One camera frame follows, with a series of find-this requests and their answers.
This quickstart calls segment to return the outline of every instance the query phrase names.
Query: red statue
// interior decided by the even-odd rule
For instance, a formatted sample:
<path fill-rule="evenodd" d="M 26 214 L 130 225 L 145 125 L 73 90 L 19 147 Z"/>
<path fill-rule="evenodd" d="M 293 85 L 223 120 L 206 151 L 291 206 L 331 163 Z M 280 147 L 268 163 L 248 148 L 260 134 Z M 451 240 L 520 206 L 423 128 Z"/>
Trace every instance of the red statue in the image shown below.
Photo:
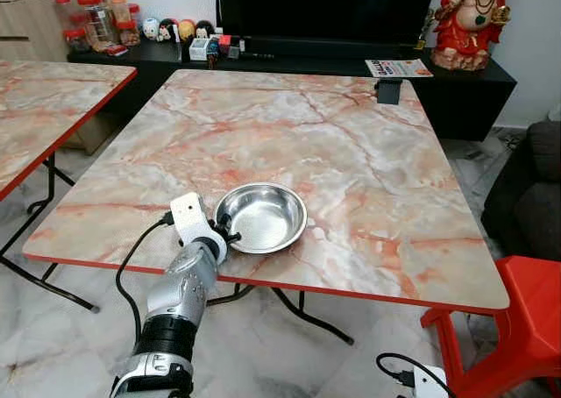
<path fill-rule="evenodd" d="M 489 42 L 499 43 L 510 20 L 505 0 L 442 0 L 435 13 L 440 22 L 432 61 L 442 68 L 475 71 L 489 60 Z"/>

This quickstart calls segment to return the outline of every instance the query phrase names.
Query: red table edge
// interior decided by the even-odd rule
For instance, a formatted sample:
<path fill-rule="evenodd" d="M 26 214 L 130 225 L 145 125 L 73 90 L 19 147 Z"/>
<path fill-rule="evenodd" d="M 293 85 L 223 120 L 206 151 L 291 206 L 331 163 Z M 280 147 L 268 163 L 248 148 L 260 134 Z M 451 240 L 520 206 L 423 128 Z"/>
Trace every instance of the red table edge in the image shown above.
<path fill-rule="evenodd" d="M 45 262 L 53 262 L 57 264 L 63 265 L 74 265 L 79 267 L 93 267 L 93 268 L 104 268 L 104 269 L 119 269 L 120 264 L 111 264 L 107 262 L 94 262 L 94 261 L 86 261 L 86 260 L 78 260 L 78 259 L 59 259 L 59 258 L 51 258 L 47 256 L 40 256 L 34 255 L 32 253 L 25 253 L 28 259 L 32 260 L 41 260 Z M 157 274 L 162 275 L 164 273 L 163 269 L 158 268 L 148 268 L 148 267 L 136 267 L 134 265 L 127 265 L 127 271 L 133 271 L 136 273 L 145 273 L 145 274 Z M 465 312 L 465 313 L 473 313 L 473 314 L 480 314 L 480 315 L 492 315 L 494 312 L 500 312 L 504 309 L 507 309 L 510 306 L 510 303 L 505 308 L 495 309 L 495 308 L 477 308 L 474 306 L 467 306 L 462 304 L 456 303 L 441 303 L 441 302 L 428 302 L 424 300 L 417 300 L 417 299 L 408 299 L 406 297 L 389 297 L 386 295 L 373 295 L 368 293 L 357 293 L 352 291 L 344 291 L 344 290 L 337 290 L 334 288 L 321 288 L 321 287 L 311 287 L 311 286 L 300 286 L 298 284 L 287 284 L 283 282 L 274 282 L 274 281 L 261 281 L 261 280 L 252 280 L 247 278 L 237 278 L 237 277 L 230 277 L 226 275 L 218 275 L 219 281 L 226 281 L 226 282 L 237 282 L 240 284 L 247 284 L 259 287 L 269 287 L 269 288 L 285 288 L 288 290 L 298 290 L 298 291 L 309 291 L 310 293 L 321 293 L 325 295 L 340 295 L 343 297 L 351 297 L 355 299 L 367 299 L 367 300 L 375 300 L 377 302 L 392 302 L 392 303 L 400 303 L 400 304 L 410 304 L 414 306 L 424 306 L 427 308 L 433 309 L 441 309 L 441 310 L 453 310 L 458 312 Z"/>
<path fill-rule="evenodd" d="M 80 128 L 88 119 L 96 114 L 111 98 L 115 96 L 123 87 L 128 84 L 132 78 L 137 75 L 138 71 L 134 68 L 131 73 L 122 80 L 112 91 L 110 91 L 102 100 L 92 107 L 83 117 L 74 123 L 66 132 L 56 139 L 42 154 L 33 160 L 26 168 L 22 170 L 10 183 L 0 190 L 0 201 L 2 201 L 10 192 L 21 183 L 33 170 L 35 170 L 46 158 L 48 158 L 64 141 Z"/>

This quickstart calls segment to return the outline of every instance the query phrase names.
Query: wooden cabinet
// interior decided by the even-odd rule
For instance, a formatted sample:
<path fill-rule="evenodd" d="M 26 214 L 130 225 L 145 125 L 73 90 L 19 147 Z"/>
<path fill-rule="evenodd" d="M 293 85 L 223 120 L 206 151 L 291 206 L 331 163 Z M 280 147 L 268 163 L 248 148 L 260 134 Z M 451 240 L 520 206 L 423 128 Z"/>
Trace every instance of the wooden cabinet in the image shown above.
<path fill-rule="evenodd" d="M 0 59 L 66 61 L 54 0 L 0 0 Z"/>

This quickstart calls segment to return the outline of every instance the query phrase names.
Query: black cable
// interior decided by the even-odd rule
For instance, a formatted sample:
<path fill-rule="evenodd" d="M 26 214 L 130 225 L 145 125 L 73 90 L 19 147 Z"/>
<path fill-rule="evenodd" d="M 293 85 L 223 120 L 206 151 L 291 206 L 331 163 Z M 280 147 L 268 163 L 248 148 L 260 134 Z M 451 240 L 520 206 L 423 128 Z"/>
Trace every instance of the black cable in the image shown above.
<path fill-rule="evenodd" d="M 168 211 L 166 215 L 163 218 L 161 218 L 161 220 L 158 223 L 152 224 L 144 233 L 142 233 L 142 235 L 138 238 L 132 249 L 126 255 L 126 258 L 124 258 L 123 262 L 121 263 L 121 266 L 117 271 L 117 275 L 115 276 L 115 284 L 117 285 L 117 290 L 119 291 L 121 296 L 124 297 L 125 300 L 131 305 L 132 315 L 134 316 L 135 344 L 140 339 L 140 330 L 142 325 L 142 323 L 140 322 L 140 312 L 138 311 L 137 303 L 134 301 L 132 296 L 129 295 L 129 293 L 124 289 L 123 284 L 121 283 L 121 274 L 123 273 L 126 264 L 129 263 L 131 256 L 136 252 L 142 241 L 145 239 L 146 236 L 148 236 L 148 234 L 150 234 L 151 231 L 153 231 L 156 227 L 160 227 L 161 225 L 164 224 L 171 225 L 173 223 L 174 223 L 174 218 L 172 217 L 172 213 L 171 211 Z"/>
<path fill-rule="evenodd" d="M 394 359 L 404 360 L 412 364 L 413 366 L 417 366 L 418 368 L 423 370 L 426 374 L 428 374 L 444 391 L 448 393 L 448 395 L 451 398 L 456 398 L 456 394 L 454 394 L 454 392 L 452 392 L 452 390 L 444 382 L 442 382 L 440 378 L 438 378 L 438 376 L 436 376 L 433 372 L 431 372 L 429 369 L 427 369 L 418 361 L 415 361 L 410 357 L 404 356 L 403 354 L 398 354 L 396 352 L 383 352 L 382 354 L 378 355 L 378 357 L 376 357 L 376 366 L 378 366 L 378 368 L 383 373 L 387 374 L 388 376 L 391 376 L 394 379 L 400 380 L 401 377 L 400 373 L 390 372 L 381 364 L 382 359 L 386 359 L 390 357 Z"/>

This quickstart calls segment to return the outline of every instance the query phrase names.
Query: marble floor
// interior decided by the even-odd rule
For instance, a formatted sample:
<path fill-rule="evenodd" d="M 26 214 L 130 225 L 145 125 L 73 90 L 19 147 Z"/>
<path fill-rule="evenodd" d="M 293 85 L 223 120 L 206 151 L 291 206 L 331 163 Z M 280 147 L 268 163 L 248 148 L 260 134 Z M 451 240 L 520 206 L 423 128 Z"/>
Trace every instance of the marble floor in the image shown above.
<path fill-rule="evenodd" d="M 510 143 L 494 133 L 483 143 L 443 140 L 460 185 L 479 220 L 486 193 L 510 153 Z M 94 156 L 61 150 L 59 168 L 77 179 Z M 25 207 L 44 193 L 46 170 L 38 169 L 0 203 L 0 244 L 25 220 Z M 68 190 L 57 181 L 57 199 Z M 31 234 L 36 222 L 27 235 Z M 501 249 L 486 237 L 495 258 Z M 34 274 L 45 263 L 18 252 L 23 236 L 7 254 Z M 113 377 L 133 345 L 130 309 L 114 286 L 115 273 L 84 267 L 59 267 L 51 282 L 79 292 L 101 307 L 97 315 L 50 295 L 0 267 L 0 396 L 3 398 L 98 398 L 108 396 Z M 145 292 L 156 275 L 125 273 L 124 284 L 146 312 Z M 230 293 L 218 283 L 213 296 Z M 288 292 L 295 300 L 295 294 Z M 355 339 L 349 346 L 295 318 L 270 290 L 256 288 L 238 302 L 205 313 L 195 345 L 195 394 L 203 397 L 395 398 L 411 397 L 374 367 L 380 352 L 401 352 L 441 366 L 436 333 L 424 330 L 424 308 L 307 294 L 306 310 L 334 323 Z M 487 320 L 455 315 L 465 366 L 496 344 Z M 403 367 L 396 363 L 394 367 Z M 508 398 L 548 396 L 528 382 Z"/>

